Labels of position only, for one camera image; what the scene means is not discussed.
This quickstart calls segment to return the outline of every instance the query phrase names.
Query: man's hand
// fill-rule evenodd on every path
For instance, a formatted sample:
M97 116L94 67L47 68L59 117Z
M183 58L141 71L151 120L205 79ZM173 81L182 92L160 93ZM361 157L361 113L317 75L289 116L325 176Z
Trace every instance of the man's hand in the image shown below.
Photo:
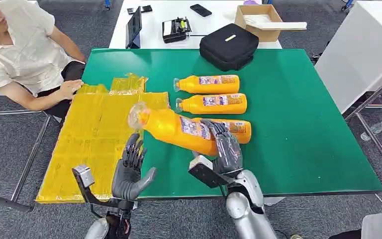
M57 92L61 100L72 100L75 91L79 90L83 84L84 82L82 80L65 81Z

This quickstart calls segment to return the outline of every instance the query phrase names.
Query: green table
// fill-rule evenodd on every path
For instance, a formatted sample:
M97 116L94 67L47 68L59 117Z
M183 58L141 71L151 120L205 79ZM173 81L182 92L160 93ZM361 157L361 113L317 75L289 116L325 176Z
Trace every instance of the green table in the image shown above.
M147 76L147 92L169 92L176 98L173 78L225 74L194 49L92 51L83 80L110 88L113 77L133 72ZM340 115L326 88L301 49L258 49L254 60L240 71L247 95L243 115L205 115L205 118L247 120L251 141L242 145L244 168L258 178L265 196L349 194L382 191L377 176ZM183 113L190 118L199 117ZM221 195L188 174L190 151L144 134L148 149L143 172L158 168L142 198L210 197Z

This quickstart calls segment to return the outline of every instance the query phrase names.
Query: yellow plastic bottle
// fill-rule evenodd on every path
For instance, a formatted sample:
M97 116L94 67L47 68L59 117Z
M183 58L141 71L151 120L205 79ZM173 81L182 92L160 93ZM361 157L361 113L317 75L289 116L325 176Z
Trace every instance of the yellow plastic bottle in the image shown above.
M193 118L192 120L200 122L202 118ZM238 143L246 144L251 139L251 123L244 120L235 120L235 119L208 119L214 122L223 123L226 128L231 132Z
M185 79L174 79L174 90L188 93L228 94L238 93L239 77L223 76L188 76Z
M160 141L209 156L217 155L213 135L204 124L176 114L171 109L151 110L136 103L128 115L131 128L142 128Z
M201 114L239 115L247 110L247 97L244 94L196 95L188 99L176 99L177 112Z

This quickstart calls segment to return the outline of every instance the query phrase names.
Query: smartphone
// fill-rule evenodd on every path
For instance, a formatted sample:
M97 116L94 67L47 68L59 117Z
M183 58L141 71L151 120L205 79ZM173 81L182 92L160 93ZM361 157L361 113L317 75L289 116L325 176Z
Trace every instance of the smartphone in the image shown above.
M141 8L141 13L153 11L150 5L141 6L140 8ZM129 15L133 15L135 13L135 8L127 8L127 11Z
M207 9L205 9L203 6L200 4L195 4L190 6L192 10L194 10L196 13L200 14L201 16L208 16L211 15L211 12Z

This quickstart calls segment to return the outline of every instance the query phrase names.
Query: white shirt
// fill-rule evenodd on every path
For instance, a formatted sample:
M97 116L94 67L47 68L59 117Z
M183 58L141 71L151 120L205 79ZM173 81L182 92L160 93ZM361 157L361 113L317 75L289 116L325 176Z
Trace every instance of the white shirt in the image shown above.
M62 84L61 72L73 58L52 41L55 18L26 0L4 0L0 9L13 45L0 45L0 87L16 81L34 96Z

